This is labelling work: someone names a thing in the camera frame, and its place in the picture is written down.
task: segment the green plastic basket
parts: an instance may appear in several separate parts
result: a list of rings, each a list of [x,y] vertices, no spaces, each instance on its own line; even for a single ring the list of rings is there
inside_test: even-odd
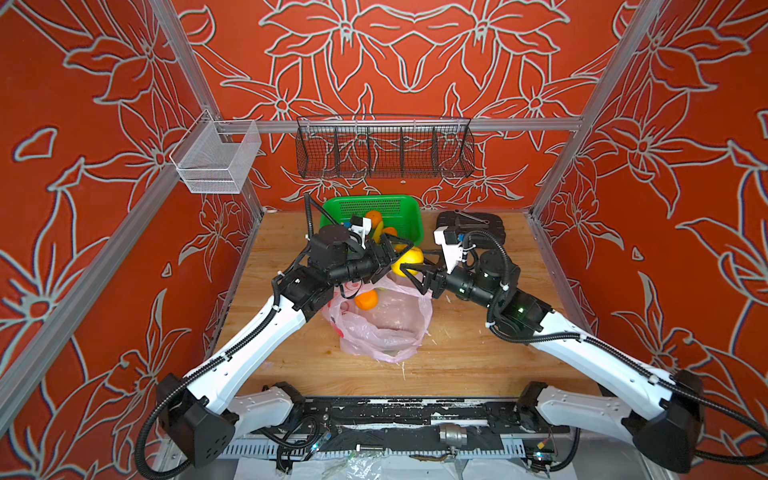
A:
[[[353,215],[363,217],[371,210],[381,212],[384,227],[395,227],[397,236],[419,245],[424,240],[424,226],[419,203],[409,195],[366,195],[363,197],[336,197],[323,204],[323,208],[338,222],[346,222]],[[320,217],[320,226],[330,222]]]

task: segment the wooden table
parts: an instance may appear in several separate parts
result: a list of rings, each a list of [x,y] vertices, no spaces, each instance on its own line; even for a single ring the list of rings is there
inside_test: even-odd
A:
[[[435,248],[437,213],[425,212],[423,248]],[[505,248],[521,269],[519,286],[563,311],[531,231],[522,214],[501,214]],[[270,280],[306,245],[303,213],[267,214],[227,321],[219,346],[229,341],[269,299]],[[339,337],[318,313],[283,342],[248,379],[240,395],[285,381],[306,396],[519,396],[532,380],[574,392],[597,394],[597,384],[560,360],[533,347],[512,345],[485,328],[486,310],[444,293],[419,352],[391,365],[339,348]]]

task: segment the black wire basket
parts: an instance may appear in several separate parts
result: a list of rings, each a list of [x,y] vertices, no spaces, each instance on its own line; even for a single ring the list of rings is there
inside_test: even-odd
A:
[[[475,171],[469,118],[351,114],[296,122],[302,178],[463,178]]]

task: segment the black case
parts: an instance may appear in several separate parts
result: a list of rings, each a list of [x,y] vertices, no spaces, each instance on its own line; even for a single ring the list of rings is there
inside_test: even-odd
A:
[[[473,230],[486,230],[504,245],[504,242],[507,239],[507,233],[504,230],[504,222],[502,222],[502,219],[498,215],[478,212],[471,212],[469,214],[473,217],[487,220],[488,224],[486,225],[485,223],[472,220],[471,218],[464,217],[463,215],[454,212],[442,212],[437,216],[435,229],[440,227],[458,227],[459,233],[467,233]],[[472,242],[477,245],[477,248],[486,250],[494,248],[493,242],[479,235],[473,235]]]

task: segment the robotic arm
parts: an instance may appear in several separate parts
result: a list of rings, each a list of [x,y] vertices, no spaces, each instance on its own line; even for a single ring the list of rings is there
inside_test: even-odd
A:
[[[285,272],[272,281],[273,296],[261,311],[214,356],[183,379],[167,376],[157,387],[158,404],[137,439],[137,469],[150,479],[171,478],[189,465],[212,462],[232,438],[275,425],[292,428],[303,397],[281,383],[247,397],[235,394],[265,358],[301,328],[333,297],[334,287],[350,280],[376,282],[413,247],[407,240],[382,235],[382,243],[366,240],[370,222],[352,218],[349,226],[333,224],[313,232],[311,199],[305,197],[307,246]],[[321,213],[331,218],[322,207]],[[482,255],[470,247],[474,235],[496,243]],[[768,440],[768,430],[738,412],[701,396],[701,381],[689,372],[675,375],[629,357],[569,322],[547,303],[517,289],[520,268],[487,232],[466,235],[450,227],[435,231],[441,250],[436,263],[403,264],[401,271],[422,294],[439,298],[446,290],[461,300],[488,308],[486,327],[510,343],[529,344],[572,365],[612,393],[598,397],[563,392],[541,382],[530,383],[517,403],[520,423],[540,431],[546,425],[571,425],[633,443],[651,461],[675,472],[688,472],[694,456],[742,465],[768,462],[768,453],[730,457],[695,449],[703,425],[703,406],[748,425]],[[474,262],[467,265],[467,254]],[[300,265],[307,257],[306,266]],[[187,461],[173,470],[156,472],[146,463],[144,444],[159,420]],[[319,435],[305,444],[313,445]]]

